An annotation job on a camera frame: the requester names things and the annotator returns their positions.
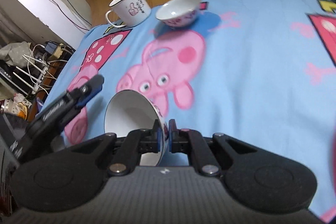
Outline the white bowl with red pattern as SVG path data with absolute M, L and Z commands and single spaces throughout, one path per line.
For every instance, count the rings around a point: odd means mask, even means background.
M 159 108 L 141 93 L 134 90 L 117 92 L 110 100 L 104 117 L 105 133 L 115 133 L 118 137 L 126 137 L 133 130 L 151 129 L 158 120 L 159 152 L 149 152 L 141 156 L 143 166 L 159 165 L 166 151 L 168 128 Z

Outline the white wifi router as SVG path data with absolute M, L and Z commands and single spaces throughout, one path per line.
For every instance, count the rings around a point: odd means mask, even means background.
M 24 96 L 35 94 L 39 90 L 49 91 L 51 87 L 43 83 L 50 76 L 49 66 L 42 60 L 23 55 L 26 62 L 23 68 L 8 65 L 1 60 L 1 84 L 9 91 Z

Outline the cluttered side shelf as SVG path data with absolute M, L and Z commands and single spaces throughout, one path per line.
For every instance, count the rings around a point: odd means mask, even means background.
M 55 41 L 11 43 L 1 48 L 1 113 L 27 119 L 43 103 L 75 49 Z

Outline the white enamel mug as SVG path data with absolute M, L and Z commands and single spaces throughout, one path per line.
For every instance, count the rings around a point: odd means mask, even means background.
M 110 10 L 105 13 L 105 20 L 115 28 L 137 26 L 151 15 L 151 8 L 146 0 L 113 0 L 109 7 Z M 114 12 L 123 24 L 114 24 L 109 19 L 111 12 Z

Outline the blue Peppa Pig tablecloth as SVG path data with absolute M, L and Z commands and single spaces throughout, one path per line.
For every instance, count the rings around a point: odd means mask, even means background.
M 111 98 L 131 89 L 179 127 L 308 166 L 318 181 L 311 211 L 335 217 L 335 0 L 202 0 L 197 20 L 181 29 L 154 15 L 135 27 L 96 26 L 46 103 L 97 73 L 102 91 L 53 150 L 103 134 Z

